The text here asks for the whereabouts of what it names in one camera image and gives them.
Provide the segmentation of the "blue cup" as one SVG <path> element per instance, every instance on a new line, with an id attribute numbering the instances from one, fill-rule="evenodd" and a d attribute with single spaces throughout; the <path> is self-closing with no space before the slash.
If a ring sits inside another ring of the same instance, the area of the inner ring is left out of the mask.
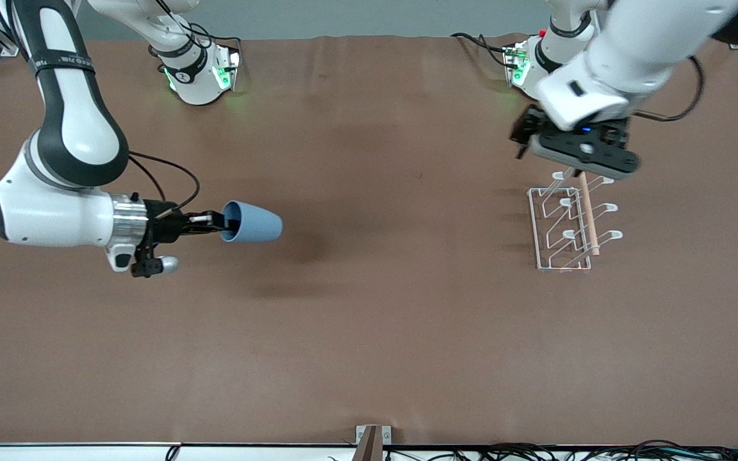
<path id="1" fill-rule="evenodd" d="M 224 228 L 220 231 L 223 242 L 254 244 L 277 240 L 283 233 L 280 216 L 266 208 L 237 200 L 229 201 L 222 208 Z"/>

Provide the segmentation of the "brown table cover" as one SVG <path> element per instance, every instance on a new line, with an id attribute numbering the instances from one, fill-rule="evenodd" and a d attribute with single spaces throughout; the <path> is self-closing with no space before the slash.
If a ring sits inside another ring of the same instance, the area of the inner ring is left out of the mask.
<path id="1" fill-rule="evenodd" d="M 525 100 L 450 38 L 251 41 L 243 92 L 179 102 L 135 41 L 87 45 L 132 149 L 252 202 L 281 239 L 181 238 L 176 273 L 0 239 L 0 442 L 738 444 L 738 51 L 631 178 L 587 273 L 536 271 Z M 43 104 L 0 61 L 0 178 Z"/>

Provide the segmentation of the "white table edge rail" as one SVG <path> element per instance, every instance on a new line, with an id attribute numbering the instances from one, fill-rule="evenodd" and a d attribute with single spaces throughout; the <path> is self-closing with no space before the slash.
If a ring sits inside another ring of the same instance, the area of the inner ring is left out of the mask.
<path id="1" fill-rule="evenodd" d="M 0 461 L 351 461 L 353 444 L 0 444 Z M 645 441 L 565 444 L 392 444 L 387 461 L 738 461 L 738 447 Z"/>

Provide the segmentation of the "metal bracket with brown post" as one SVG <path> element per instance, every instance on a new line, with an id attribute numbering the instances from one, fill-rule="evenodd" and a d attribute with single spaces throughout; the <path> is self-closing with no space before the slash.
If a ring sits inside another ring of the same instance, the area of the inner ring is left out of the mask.
<path id="1" fill-rule="evenodd" d="M 387 461 L 386 448 L 393 444 L 390 425 L 358 425 L 355 428 L 356 448 L 351 461 Z"/>

